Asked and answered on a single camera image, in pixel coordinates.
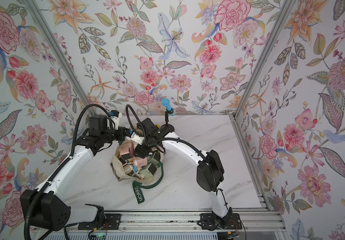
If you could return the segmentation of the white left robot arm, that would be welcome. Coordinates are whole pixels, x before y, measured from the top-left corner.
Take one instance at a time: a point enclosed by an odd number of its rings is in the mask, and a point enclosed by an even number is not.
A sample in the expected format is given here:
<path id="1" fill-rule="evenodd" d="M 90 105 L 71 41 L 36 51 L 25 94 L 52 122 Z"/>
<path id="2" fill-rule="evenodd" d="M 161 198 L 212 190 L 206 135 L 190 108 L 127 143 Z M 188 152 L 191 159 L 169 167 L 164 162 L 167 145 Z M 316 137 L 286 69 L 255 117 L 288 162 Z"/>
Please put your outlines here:
<path id="1" fill-rule="evenodd" d="M 121 127 L 122 113 L 104 110 L 104 115 L 90 117 L 89 126 L 80 136 L 77 134 L 84 113 L 93 107 L 84 107 L 80 113 L 72 140 L 70 153 L 53 173 L 34 190 L 25 190 L 20 197 L 24 214 L 24 238 L 31 239 L 30 227 L 46 229 L 41 239 L 50 233 L 71 225 L 89 223 L 95 228 L 102 227 L 107 217 L 102 206 L 85 204 L 70 207 L 65 203 L 65 194 L 71 183 L 84 166 L 104 147 L 114 141 L 124 141 L 130 130 Z"/>

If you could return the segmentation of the cream canvas tote bag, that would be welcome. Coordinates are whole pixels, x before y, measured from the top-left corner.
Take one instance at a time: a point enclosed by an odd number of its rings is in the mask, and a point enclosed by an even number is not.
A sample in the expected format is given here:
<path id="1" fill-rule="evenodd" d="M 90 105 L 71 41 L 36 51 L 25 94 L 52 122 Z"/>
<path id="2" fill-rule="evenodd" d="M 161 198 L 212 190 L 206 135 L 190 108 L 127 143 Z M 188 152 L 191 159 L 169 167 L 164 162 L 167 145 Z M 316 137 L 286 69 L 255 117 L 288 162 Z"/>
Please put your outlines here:
<path id="1" fill-rule="evenodd" d="M 117 180 L 124 181 L 124 180 L 131 180 L 132 181 L 132 188 L 134 195 L 138 204 L 141 204 L 145 201 L 145 197 L 143 195 L 142 190 L 149 190 L 159 185 L 164 177 L 164 167 L 163 167 L 163 158 L 164 152 L 160 151 L 159 149 L 155 148 L 156 150 L 148 157 L 148 164 L 154 164 L 158 166 L 158 170 L 156 171 L 155 175 L 151 178 L 145 178 L 142 174 L 142 169 L 145 167 L 137 168 L 132 165 L 132 161 L 136 156 L 130 158 L 129 155 L 127 156 L 120 156 L 119 155 L 119 146 L 123 143 L 132 142 L 134 144 L 134 148 L 141 142 L 140 135 L 143 134 L 143 131 L 139 127 L 135 127 L 135 132 L 132 133 L 131 138 L 127 138 L 124 142 L 119 142 L 118 147 L 112 157 L 111 167 L 113 173 Z"/>

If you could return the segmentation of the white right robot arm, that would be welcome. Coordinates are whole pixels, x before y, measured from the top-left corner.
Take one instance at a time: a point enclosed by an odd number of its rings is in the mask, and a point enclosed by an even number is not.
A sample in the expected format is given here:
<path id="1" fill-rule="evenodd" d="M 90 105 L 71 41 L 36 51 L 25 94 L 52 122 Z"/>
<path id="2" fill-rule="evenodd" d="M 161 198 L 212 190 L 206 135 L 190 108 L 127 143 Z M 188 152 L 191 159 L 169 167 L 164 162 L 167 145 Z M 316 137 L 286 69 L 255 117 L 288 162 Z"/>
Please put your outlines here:
<path id="1" fill-rule="evenodd" d="M 174 114 L 170 101 L 162 100 L 165 107 L 165 124 L 161 127 L 155 125 L 149 118 L 141 121 L 134 114 L 137 125 L 131 125 L 126 134 L 132 141 L 137 142 L 135 155 L 145 158 L 151 153 L 152 148 L 172 151 L 196 167 L 196 182 L 209 194 L 212 211 L 209 214 L 200 214 L 197 225 L 202 230 L 238 230 L 244 229 L 240 216 L 228 206 L 223 193 L 224 168 L 216 151 L 202 151 L 189 142 L 181 139 L 169 123 L 169 116 Z"/>

